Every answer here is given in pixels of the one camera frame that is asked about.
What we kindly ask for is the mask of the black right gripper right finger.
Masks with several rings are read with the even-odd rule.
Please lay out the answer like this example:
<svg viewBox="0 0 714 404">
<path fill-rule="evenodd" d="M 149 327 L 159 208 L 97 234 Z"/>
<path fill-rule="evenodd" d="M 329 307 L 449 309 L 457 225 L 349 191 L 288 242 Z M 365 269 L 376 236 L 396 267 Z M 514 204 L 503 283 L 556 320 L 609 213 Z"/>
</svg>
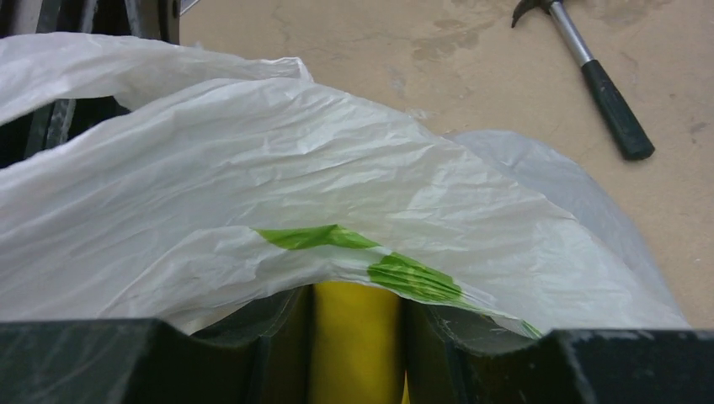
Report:
<svg viewBox="0 0 714 404">
<path fill-rule="evenodd" d="M 556 329 L 529 339 L 485 316 L 407 301 L 414 403 L 710 403 L 710 330 Z"/>
</svg>

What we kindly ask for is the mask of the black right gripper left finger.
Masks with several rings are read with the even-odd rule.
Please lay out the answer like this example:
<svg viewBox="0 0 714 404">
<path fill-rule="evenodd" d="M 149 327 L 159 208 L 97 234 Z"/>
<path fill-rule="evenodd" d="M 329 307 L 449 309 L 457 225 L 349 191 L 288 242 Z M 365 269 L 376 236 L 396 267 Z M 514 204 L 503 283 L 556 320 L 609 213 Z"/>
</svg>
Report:
<svg viewBox="0 0 714 404">
<path fill-rule="evenodd" d="M 4 322 L 4 403 L 303 403 L 312 289 L 191 335 L 156 318 Z"/>
</svg>

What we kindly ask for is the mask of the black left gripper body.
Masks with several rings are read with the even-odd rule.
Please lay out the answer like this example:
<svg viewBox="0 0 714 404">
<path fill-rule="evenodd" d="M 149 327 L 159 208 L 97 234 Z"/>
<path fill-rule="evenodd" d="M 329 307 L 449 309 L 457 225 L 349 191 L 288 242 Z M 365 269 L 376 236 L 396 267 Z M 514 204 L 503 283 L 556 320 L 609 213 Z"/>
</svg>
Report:
<svg viewBox="0 0 714 404">
<path fill-rule="evenodd" d="M 179 43 L 180 1 L 3 1 L 1 165 L 128 113 L 131 73 Z"/>
</svg>

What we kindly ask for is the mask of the yellow fake banana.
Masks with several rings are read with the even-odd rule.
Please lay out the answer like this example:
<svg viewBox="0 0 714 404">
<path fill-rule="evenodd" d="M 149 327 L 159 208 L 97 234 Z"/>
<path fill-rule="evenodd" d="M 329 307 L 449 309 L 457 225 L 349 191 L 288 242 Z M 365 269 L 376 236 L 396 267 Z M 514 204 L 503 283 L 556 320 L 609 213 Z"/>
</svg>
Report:
<svg viewBox="0 0 714 404">
<path fill-rule="evenodd" d="M 401 300 L 384 289 L 314 286 L 309 403 L 408 403 Z"/>
</svg>

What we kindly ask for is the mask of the white plastic bag lemon print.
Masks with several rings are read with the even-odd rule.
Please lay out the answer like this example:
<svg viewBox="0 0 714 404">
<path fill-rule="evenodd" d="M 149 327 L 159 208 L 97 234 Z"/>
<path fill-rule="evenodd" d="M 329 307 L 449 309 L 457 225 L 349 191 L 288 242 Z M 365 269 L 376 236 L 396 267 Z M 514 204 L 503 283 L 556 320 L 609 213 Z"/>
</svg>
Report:
<svg viewBox="0 0 714 404">
<path fill-rule="evenodd" d="M 553 328 L 681 328 L 570 212 L 301 60 L 176 45 L 128 114 L 1 171 L 4 321 L 156 316 L 184 332 L 342 280 Z"/>
</svg>

